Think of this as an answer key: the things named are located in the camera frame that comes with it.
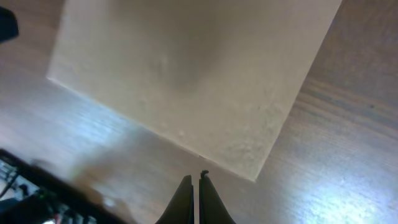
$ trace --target beige cardboard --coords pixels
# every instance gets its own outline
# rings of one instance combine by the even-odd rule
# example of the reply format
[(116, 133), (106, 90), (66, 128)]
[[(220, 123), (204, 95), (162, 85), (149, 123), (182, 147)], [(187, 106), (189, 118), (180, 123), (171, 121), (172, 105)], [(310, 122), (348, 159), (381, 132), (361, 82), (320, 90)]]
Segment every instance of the beige cardboard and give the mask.
[(68, 0), (49, 78), (255, 180), (340, 0)]

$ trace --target wood grain surface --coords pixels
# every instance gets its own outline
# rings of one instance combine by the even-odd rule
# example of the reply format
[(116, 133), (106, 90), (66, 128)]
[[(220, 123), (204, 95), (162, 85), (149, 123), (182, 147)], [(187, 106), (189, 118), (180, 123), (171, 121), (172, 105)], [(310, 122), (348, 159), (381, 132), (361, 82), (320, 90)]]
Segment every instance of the wood grain surface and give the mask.
[(60, 0), (0, 0), (0, 146), (38, 159), (131, 223), (154, 223), (182, 177), (210, 177), (237, 223), (396, 223), (398, 1), (344, 0), (256, 183), (45, 79)]

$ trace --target wire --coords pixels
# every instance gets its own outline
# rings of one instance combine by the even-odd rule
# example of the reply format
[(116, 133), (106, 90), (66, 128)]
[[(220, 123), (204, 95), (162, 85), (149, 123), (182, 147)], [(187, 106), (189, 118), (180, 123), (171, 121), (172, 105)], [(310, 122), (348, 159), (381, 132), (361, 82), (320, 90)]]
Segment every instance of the wire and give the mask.
[(12, 184), (15, 182), (15, 180), (17, 179), (17, 177), (19, 176), (19, 173), (17, 172), (12, 179), (10, 180), (10, 182), (7, 183), (7, 185), (3, 188), (3, 190), (0, 193), (0, 199), (3, 198), (3, 196), (7, 193), (7, 191), (11, 188)]

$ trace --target black object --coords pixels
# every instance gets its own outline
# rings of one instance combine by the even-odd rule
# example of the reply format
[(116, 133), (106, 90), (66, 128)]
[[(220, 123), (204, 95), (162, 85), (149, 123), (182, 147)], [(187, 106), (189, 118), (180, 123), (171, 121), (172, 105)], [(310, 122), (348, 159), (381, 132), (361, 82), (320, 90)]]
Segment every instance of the black object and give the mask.
[[(2, 172), (16, 170), (16, 173), (19, 174), (18, 178), (23, 178), (25, 182), (39, 188), (33, 195), (0, 213), (0, 223), (38, 223), (46, 217), (51, 218), (52, 215), (58, 214), (58, 209), (65, 209), (69, 213), (73, 211), (73, 213), (79, 214), (81, 219), (91, 219), (99, 224), (125, 223), (103, 207), (91, 203), (81, 192), (41, 168), (28, 165), (3, 149), (0, 149), (0, 162)], [(13, 187), (13, 189), (18, 190), (20, 186)], [(29, 219), (23, 219), (22, 222), (18, 217), (29, 217)]]
[(156, 224), (193, 224), (193, 186), (191, 175), (185, 176), (169, 205)]
[(235, 224), (207, 173), (207, 170), (202, 171), (199, 180), (200, 224)]
[[(216, 189), (202, 171), (199, 180), (199, 211), (200, 224), (235, 224), (229, 215)], [(190, 175), (185, 176), (174, 193), (165, 212), (156, 224), (193, 224), (193, 186)]]
[(18, 23), (14, 13), (0, 7), (0, 44), (18, 35)]

